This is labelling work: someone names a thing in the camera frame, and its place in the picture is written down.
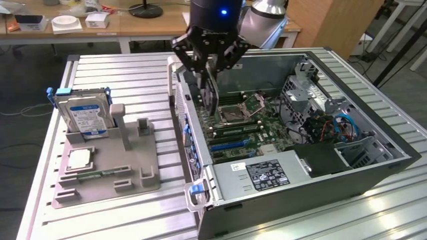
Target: wooden cabinet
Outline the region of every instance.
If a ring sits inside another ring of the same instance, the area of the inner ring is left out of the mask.
[[[350,57],[385,0],[290,0],[289,17],[301,26],[294,48],[330,47]]]

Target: blue hard drive label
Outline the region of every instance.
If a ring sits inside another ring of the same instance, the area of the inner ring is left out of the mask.
[[[80,111],[80,110],[90,110],[90,109],[99,109],[100,106],[98,105],[87,105],[87,106],[72,106],[70,108],[71,111]]]
[[[100,116],[100,106],[84,105],[70,107],[71,114],[80,132],[86,136],[98,136],[107,132],[104,118]]]

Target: gray 3d printed holder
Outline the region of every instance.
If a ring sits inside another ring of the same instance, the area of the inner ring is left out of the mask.
[[[124,123],[126,106],[112,104],[108,137],[86,140],[67,133],[52,207],[55,209],[160,188],[155,128],[147,118]],[[90,150],[86,166],[71,169],[72,151]]]

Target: robotic arm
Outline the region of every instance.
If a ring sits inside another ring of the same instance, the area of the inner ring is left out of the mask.
[[[218,106],[218,73],[234,67],[251,45],[271,49],[286,23],[286,0],[257,0],[251,7],[245,0],[191,1],[187,32],[171,40],[171,46],[196,75],[204,106],[212,114]]]

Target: white box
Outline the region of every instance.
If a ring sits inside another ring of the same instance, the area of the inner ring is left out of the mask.
[[[86,26],[95,29],[106,29],[110,23],[107,14],[92,13],[86,18]]]
[[[39,23],[22,23],[19,22],[19,28],[23,32],[44,32],[48,25],[48,19],[43,16]]]
[[[58,16],[52,19],[54,34],[70,34],[83,32],[80,19],[74,16]]]
[[[361,40],[358,41],[351,56],[361,56],[366,52],[370,44],[373,42],[373,37],[370,37],[366,33],[363,33]]]

